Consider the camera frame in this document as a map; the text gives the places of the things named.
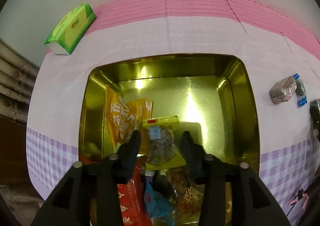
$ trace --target yellow snack wrapper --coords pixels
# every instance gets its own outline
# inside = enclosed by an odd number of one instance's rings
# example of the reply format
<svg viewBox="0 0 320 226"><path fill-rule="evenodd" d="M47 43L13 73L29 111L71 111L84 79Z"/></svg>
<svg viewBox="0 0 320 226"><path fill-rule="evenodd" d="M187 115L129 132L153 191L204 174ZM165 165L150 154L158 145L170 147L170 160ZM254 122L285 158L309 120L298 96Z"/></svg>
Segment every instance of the yellow snack wrapper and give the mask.
<svg viewBox="0 0 320 226"><path fill-rule="evenodd" d="M149 153L146 170L162 170L186 165L174 144L173 131L179 126L178 116L152 118L143 121L148 129Z"/></svg>
<svg viewBox="0 0 320 226"><path fill-rule="evenodd" d="M134 130L139 130L141 143L139 154L147 155L149 139L147 131L142 127L144 119L151 118L152 101L142 98L125 103L120 95L109 86L106 90L105 117L107 119L108 133L114 148L127 143Z"/></svg>

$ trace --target light blue label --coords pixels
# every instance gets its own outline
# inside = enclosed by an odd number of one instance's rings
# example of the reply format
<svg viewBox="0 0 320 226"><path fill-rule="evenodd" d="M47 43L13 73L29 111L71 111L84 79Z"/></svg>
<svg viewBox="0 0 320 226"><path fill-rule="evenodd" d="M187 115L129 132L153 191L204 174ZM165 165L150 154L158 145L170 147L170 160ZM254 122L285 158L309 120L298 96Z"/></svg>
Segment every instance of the light blue label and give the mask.
<svg viewBox="0 0 320 226"><path fill-rule="evenodd" d="M150 133L150 140L160 139L161 138L160 126L159 125L151 126L149 129L149 133Z"/></svg>

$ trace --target gold tray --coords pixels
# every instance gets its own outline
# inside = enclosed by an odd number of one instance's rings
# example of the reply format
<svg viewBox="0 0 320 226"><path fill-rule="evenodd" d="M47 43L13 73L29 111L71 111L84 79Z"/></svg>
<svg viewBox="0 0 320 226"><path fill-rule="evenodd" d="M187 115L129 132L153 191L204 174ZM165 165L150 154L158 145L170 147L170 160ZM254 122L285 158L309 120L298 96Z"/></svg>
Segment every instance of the gold tray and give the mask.
<svg viewBox="0 0 320 226"><path fill-rule="evenodd" d="M207 153L259 170L259 130L248 74L235 56L175 54L97 67L89 75L79 133L79 160L99 161L113 152L107 130L105 91L124 102L152 99L153 117L178 115L175 141L189 130Z"/></svg>

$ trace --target tissue pack logo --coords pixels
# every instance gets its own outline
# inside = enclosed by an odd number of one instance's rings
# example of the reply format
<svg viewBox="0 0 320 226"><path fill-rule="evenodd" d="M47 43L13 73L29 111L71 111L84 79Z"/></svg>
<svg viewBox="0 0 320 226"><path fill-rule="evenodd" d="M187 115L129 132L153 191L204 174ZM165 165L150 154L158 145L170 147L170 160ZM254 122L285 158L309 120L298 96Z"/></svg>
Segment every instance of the tissue pack logo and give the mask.
<svg viewBox="0 0 320 226"><path fill-rule="evenodd" d="M76 21L71 25L71 28L74 29L79 24L79 22L80 22L79 18L76 19Z"/></svg>

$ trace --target red snack wrapper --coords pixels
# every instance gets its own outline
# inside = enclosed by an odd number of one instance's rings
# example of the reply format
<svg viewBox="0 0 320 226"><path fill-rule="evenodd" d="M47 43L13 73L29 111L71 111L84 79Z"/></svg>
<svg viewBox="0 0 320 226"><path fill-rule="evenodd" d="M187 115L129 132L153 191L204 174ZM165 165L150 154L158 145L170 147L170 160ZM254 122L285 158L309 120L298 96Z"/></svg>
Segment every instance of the red snack wrapper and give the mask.
<svg viewBox="0 0 320 226"><path fill-rule="evenodd" d="M145 213L140 170L141 164L137 162L129 182L117 185L124 226L153 226Z"/></svg>

